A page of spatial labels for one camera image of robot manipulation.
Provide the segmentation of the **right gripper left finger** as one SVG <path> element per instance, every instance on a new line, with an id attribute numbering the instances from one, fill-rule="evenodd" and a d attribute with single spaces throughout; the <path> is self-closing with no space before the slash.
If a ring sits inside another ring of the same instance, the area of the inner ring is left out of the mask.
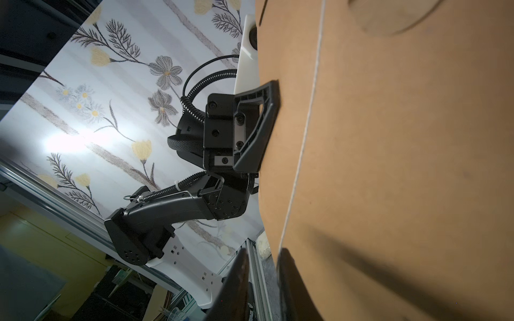
<path id="1" fill-rule="evenodd" d="M 222 289 L 209 309 L 205 321 L 245 321 L 248 307 L 250 262 L 247 249 L 241 249 L 225 278 Z"/>

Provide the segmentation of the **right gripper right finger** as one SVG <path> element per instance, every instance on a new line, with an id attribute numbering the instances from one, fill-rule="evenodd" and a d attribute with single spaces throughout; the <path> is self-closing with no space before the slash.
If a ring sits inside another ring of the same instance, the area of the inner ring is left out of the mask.
<path id="1" fill-rule="evenodd" d="M 290 251 L 278 254 L 277 278 L 280 293 L 281 320 L 323 320 L 301 278 Z"/>

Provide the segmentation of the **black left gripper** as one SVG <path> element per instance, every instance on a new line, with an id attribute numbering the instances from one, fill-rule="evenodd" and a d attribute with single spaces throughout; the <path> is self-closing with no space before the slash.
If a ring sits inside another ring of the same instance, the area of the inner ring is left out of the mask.
<path id="1" fill-rule="evenodd" d="M 258 173 L 280 107 L 277 80 L 235 96 L 209 95 L 203 126 L 203 168 Z"/>

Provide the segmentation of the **kraft file bag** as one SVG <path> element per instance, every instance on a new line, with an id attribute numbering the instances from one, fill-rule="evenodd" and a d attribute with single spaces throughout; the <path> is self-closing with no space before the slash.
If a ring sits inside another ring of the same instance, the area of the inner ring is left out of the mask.
<path id="1" fill-rule="evenodd" d="M 257 1 L 271 250 L 325 320 L 513 319 L 513 2 Z"/>

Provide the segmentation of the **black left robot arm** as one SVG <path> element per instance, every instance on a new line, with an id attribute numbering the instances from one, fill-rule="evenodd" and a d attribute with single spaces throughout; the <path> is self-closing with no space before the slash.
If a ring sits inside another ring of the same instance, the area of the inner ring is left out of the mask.
<path id="1" fill-rule="evenodd" d="M 203 309 L 215 304 L 223 278 L 186 250 L 177 225 L 245 213 L 258 192 L 255 181 L 281 106 L 276 80 L 241 93 L 211 94 L 205 110 L 194 106 L 205 87 L 237 77 L 235 69 L 212 73 L 181 98 L 183 114 L 167 144 L 199 172 L 159 191 L 141 187 L 104 222 L 121 259 L 174 279 Z"/>

